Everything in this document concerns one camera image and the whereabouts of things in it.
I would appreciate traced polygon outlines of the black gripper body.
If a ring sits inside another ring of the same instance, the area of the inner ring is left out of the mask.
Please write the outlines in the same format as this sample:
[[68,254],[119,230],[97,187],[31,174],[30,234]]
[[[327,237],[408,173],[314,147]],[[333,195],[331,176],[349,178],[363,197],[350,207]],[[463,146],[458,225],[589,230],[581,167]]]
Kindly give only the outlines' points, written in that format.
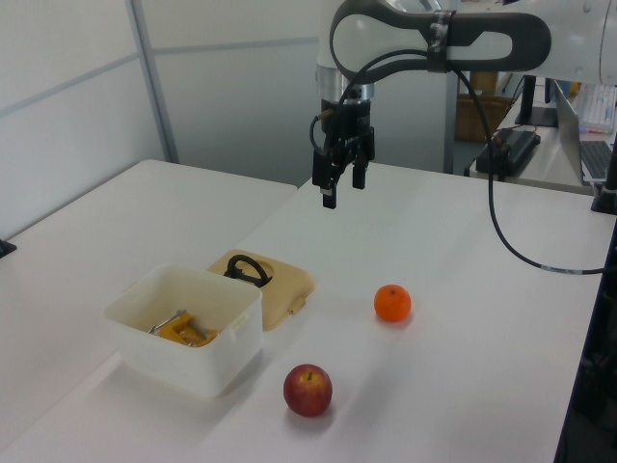
[[325,146],[332,147],[336,142],[360,143],[369,148],[375,147],[374,129],[370,123],[370,101],[345,101],[342,105],[326,99],[321,100],[321,111],[332,110],[326,116],[321,128],[326,135]]

